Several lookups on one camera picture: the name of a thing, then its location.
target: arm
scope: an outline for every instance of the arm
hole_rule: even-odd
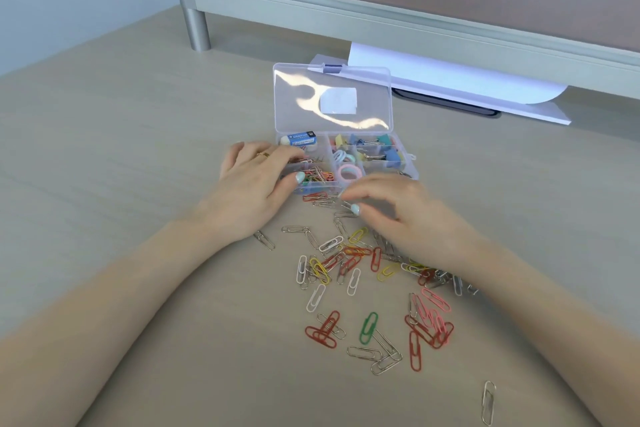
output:
[[[267,142],[236,144],[218,187],[187,217],[167,224],[0,342],[0,425],[76,425],[180,283],[273,217],[300,179],[292,174],[279,180],[280,173],[301,154]]]
[[[362,219],[429,266],[465,278],[516,323],[605,426],[640,425],[640,341],[490,242],[416,181],[373,174],[342,193],[394,205],[396,220],[368,204]]]

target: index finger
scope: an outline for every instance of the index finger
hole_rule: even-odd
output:
[[[406,184],[406,177],[394,174],[370,174],[362,179],[358,179],[347,189],[342,191],[340,199],[349,201],[350,199],[382,199],[396,204],[402,187]]]
[[[271,155],[268,156],[260,166],[263,167],[269,177],[276,182],[280,174],[282,174],[284,166],[287,165],[292,158],[302,157],[304,155],[305,152],[301,148],[291,145],[280,145],[275,151],[271,152]]]

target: white label sticker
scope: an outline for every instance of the white label sticker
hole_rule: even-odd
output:
[[[358,109],[358,94],[355,88],[329,88],[320,96],[320,111],[323,114],[355,114]]]

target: table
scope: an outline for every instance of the table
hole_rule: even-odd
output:
[[[189,47],[179,7],[0,78],[0,334],[127,253],[216,180],[221,148],[273,139],[274,62],[346,57],[348,43],[210,17],[214,49]],[[396,132],[436,196],[636,333],[640,301],[640,105],[570,89],[565,128],[483,119],[394,100]],[[596,425],[558,375],[482,297],[452,297],[456,331],[408,364],[403,322],[415,281],[363,266],[327,350],[303,333],[312,289],[294,283],[303,236],[335,235],[331,210],[299,197],[263,232],[198,269],[158,312],[81,422],[96,426],[482,425],[482,385],[498,386],[496,426]],[[345,220],[355,230],[355,221]],[[364,317],[405,360],[380,377],[344,348]]]

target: metal frame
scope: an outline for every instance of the metal frame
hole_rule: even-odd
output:
[[[191,47],[205,13],[640,98],[640,53],[361,0],[180,0]]]

